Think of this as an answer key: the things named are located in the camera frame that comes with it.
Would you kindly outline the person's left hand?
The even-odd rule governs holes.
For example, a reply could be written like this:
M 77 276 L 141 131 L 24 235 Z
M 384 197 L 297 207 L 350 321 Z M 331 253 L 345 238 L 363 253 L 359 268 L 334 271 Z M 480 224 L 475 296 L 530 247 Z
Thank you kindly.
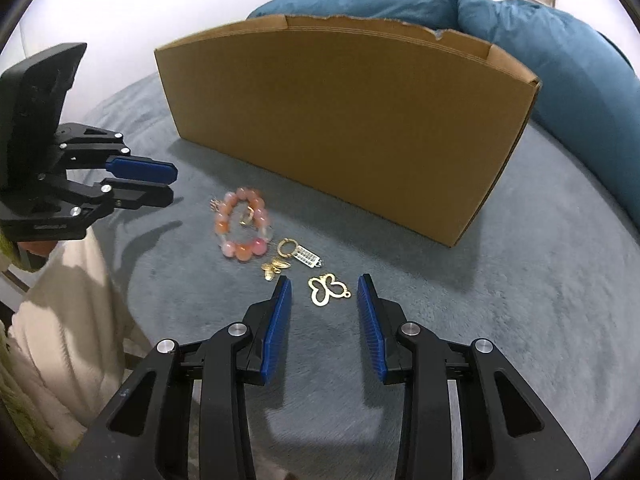
M 17 243 L 17 245 L 26 250 L 26 252 L 42 258 L 48 258 L 57 244 L 58 242 L 56 240 L 34 240 L 33 242 Z

